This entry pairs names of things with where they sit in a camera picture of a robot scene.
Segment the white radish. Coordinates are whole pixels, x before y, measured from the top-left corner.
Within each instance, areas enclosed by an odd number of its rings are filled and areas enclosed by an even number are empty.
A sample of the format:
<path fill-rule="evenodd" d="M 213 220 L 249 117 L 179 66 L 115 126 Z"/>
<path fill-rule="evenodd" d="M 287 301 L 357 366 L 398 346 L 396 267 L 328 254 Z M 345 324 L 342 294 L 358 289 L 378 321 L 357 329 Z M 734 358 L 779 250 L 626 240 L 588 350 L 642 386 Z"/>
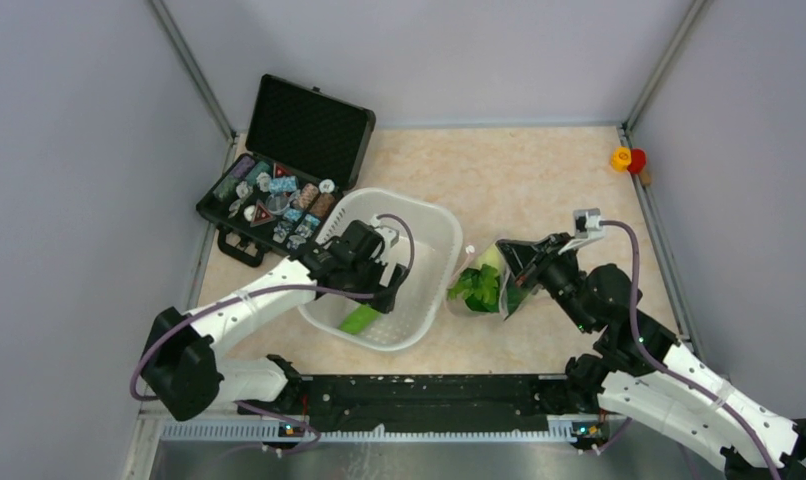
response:
<path fill-rule="evenodd" d="M 504 268 L 505 260 L 496 244 L 490 245 L 474 261 L 474 267 L 476 269 L 482 269 L 485 266 L 489 266 L 498 271 Z"/>

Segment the light green small cucumber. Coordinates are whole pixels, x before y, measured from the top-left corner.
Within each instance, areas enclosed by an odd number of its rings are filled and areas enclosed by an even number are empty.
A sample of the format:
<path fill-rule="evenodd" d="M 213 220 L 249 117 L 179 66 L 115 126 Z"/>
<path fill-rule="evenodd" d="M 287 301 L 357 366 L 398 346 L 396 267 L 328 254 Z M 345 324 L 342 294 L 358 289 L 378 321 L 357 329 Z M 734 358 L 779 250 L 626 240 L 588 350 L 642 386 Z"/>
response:
<path fill-rule="evenodd" d="M 339 324 L 338 329 L 349 335 L 358 335 L 382 316 L 368 305 L 359 305 Z"/>

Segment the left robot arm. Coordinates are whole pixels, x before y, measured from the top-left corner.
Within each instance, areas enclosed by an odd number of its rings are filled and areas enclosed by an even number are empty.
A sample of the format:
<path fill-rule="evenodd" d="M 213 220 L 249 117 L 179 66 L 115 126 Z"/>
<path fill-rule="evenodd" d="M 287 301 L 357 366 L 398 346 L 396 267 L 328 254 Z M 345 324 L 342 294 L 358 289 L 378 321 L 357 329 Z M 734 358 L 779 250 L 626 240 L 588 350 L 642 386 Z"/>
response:
<path fill-rule="evenodd" d="M 309 240 L 269 272 L 204 307 L 181 313 L 174 307 L 153 321 L 129 383 L 133 398 L 159 401 L 178 421 L 190 420 L 214 403 L 262 401 L 276 413 L 298 404 L 299 386 L 284 369 L 268 363 L 259 374 L 226 376 L 218 360 L 244 338 L 283 313 L 325 295 L 353 300 L 380 314 L 393 311 L 411 264 L 388 257 L 404 221 L 386 225 L 388 215 L 354 220 L 326 241 Z M 146 396 L 138 389 L 144 382 Z"/>

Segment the green leaf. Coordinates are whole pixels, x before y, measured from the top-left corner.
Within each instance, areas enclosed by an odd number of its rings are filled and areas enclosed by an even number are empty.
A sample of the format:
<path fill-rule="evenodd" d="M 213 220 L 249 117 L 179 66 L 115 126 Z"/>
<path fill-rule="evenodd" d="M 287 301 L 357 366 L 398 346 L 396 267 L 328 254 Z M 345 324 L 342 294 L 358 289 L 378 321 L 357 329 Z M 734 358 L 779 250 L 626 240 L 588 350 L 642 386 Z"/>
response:
<path fill-rule="evenodd" d="M 473 312 L 497 313 L 501 290 L 501 272 L 485 266 L 465 268 L 448 289 L 447 299 L 460 300 Z"/>

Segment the clear zip top bag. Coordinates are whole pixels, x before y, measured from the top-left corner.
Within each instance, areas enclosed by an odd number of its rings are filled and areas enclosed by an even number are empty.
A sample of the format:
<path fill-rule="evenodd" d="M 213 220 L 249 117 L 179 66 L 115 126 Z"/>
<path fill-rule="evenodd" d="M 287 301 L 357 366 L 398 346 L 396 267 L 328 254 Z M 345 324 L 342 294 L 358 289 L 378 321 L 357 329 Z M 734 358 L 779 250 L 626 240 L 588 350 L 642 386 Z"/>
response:
<path fill-rule="evenodd" d="M 504 239 L 484 249 L 468 245 L 465 259 L 451 276 L 445 291 L 444 306 L 455 316 L 499 316 L 508 319 L 536 293 L 534 287 L 518 284 L 519 257 Z"/>

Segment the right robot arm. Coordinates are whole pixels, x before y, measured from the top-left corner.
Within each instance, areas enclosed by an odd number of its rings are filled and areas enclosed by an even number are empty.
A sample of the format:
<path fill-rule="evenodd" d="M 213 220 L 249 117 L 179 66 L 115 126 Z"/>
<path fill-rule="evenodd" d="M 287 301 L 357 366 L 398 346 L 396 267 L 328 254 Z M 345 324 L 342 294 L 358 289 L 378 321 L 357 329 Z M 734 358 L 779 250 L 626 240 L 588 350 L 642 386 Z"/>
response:
<path fill-rule="evenodd" d="M 544 290 L 593 353 L 571 358 L 565 397 L 579 412 L 625 415 L 701 456 L 728 479 L 805 479 L 806 418 L 778 416 L 714 373 L 676 335 L 632 310 L 631 280 L 609 263 L 583 271 L 566 233 L 501 239 L 511 283 Z"/>

